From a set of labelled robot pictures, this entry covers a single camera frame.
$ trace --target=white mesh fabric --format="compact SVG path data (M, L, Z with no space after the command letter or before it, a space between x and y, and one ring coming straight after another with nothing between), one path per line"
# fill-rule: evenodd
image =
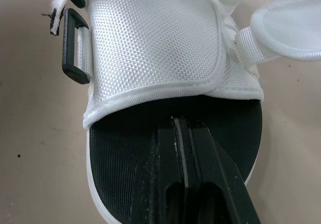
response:
M248 71L236 47L235 36L238 30L235 22L229 17L224 23L226 35L234 47L227 52L226 67L221 84L206 95L228 99L263 100L264 95L258 80L257 67L253 66L252 71Z
M89 0L94 79L87 128L125 107L221 82L225 49L210 0Z

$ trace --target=black insole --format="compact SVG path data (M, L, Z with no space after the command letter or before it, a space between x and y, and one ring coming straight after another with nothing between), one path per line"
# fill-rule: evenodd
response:
M123 224L129 223L136 165L158 123L171 116L203 121L244 180L252 169L262 132L259 100L200 95L146 102L110 114L90 129L90 161L102 202Z

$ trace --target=white sole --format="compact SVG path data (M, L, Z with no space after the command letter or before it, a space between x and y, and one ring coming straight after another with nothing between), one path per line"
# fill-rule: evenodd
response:
M256 159L255 159L254 165L250 171L249 176L246 178L246 180L244 182L245 185L247 184L247 182L251 178L255 163L256 163ZM94 178L92 176L92 171L91 171L91 163L90 163L89 130L87 131L86 166L87 166L87 178L88 178L89 190L90 190L91 197L96 205L98 212L100 213L100 215L104 218L104 220L108 224L122 224L116 218L114 218L113 215L110 214L110 212L106 209L105 205L102 203L102 201L98 195L98 192L96 190Z

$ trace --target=beige surface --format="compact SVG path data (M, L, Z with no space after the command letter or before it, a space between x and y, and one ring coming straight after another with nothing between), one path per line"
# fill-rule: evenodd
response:
M40 15L49 1L0 0L0 223L104 223L86 179L87 87L61 71L62 37ZM243 2L240 28L267 1ZM321 223L321 63L279 59L259 69L253 203L262 223Z

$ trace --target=black plastic frame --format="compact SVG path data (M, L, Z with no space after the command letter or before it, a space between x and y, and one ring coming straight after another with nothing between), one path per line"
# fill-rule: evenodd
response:
M86 21L74 9L65 9L62 70L72 80L88 84L90 80L87 74L74 66L75 28L79 27L89 28Z

